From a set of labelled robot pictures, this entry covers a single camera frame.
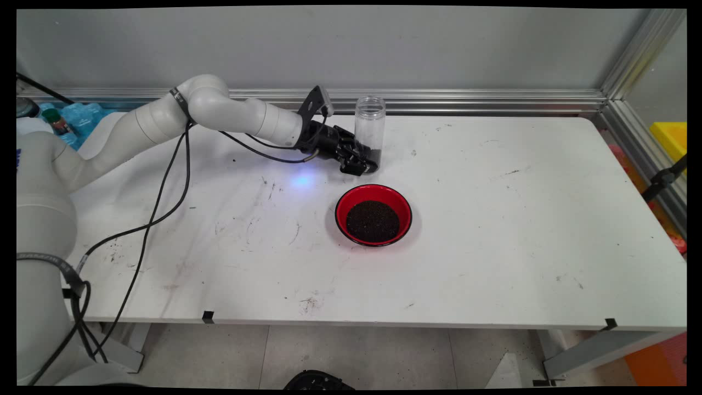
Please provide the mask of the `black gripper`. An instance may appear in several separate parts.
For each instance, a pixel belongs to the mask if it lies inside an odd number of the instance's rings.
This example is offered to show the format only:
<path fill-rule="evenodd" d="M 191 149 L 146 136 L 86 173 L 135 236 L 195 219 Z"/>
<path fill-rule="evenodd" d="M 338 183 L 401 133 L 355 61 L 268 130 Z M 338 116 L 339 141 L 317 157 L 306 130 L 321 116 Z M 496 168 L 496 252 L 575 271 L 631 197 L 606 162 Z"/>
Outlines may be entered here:
<path fill-rule="evenodd" d="M 340 162 L 340 171 L 360 177 L 364 173 L 375 173 L 381 165 L 380 149 L 363 149 L 358 153 L 343 156 L 341 148 L 356 149 L 354 133 L 339 126 L 310 121 L 301 132 L 299 150 L 303 154 L 318 153 L 316 157 Z"/>

